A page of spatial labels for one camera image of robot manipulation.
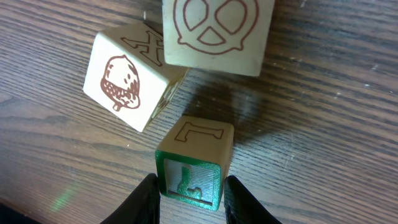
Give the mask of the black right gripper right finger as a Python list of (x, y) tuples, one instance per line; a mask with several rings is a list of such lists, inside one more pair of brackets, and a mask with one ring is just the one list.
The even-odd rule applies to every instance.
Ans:
[(282, 224), (234, 175), (224, 180), (224, 208), (227, 224)]

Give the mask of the green top block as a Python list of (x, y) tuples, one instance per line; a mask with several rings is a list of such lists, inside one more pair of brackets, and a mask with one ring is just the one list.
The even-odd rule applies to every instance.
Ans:
[(234, 126), (182, 116), (155, 152), (162, 195), (217, 210), (233, 153)]

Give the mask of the acorn wooden block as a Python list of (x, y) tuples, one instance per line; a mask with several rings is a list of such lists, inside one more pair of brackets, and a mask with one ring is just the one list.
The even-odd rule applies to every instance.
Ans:
[(97, 33), (83, 91), (142, 132), (169, 103), (188, 72), (164, 58), (161, 34), (143, 22)]

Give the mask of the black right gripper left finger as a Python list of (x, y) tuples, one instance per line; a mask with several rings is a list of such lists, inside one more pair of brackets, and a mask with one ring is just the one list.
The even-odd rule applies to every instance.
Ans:
[(134, 189), (127, 199), (101, 224), (159, 224), (160, 192), (159, 179), (154, 174)]

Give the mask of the blue block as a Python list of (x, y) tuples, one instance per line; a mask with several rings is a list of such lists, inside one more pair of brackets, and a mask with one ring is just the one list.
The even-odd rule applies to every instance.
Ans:
[(166, 63), (257, 77), (275, 0), (164, 0)]

